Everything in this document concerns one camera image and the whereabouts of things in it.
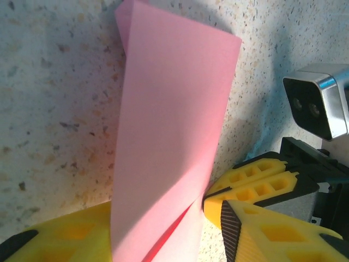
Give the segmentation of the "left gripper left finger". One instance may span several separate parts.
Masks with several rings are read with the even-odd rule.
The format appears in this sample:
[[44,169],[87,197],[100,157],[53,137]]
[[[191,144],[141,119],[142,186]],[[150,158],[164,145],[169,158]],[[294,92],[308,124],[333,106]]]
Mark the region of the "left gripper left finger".
[[112,262],[110,206],[93,206],[27,228],[0,243],[0,262]]

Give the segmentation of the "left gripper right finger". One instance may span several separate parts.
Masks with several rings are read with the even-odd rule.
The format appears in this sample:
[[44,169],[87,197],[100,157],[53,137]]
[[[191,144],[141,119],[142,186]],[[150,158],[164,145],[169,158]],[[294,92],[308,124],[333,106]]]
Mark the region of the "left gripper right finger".
[[349,242],[309,222],[238,200],[220,220],[227,262],[349,262]]

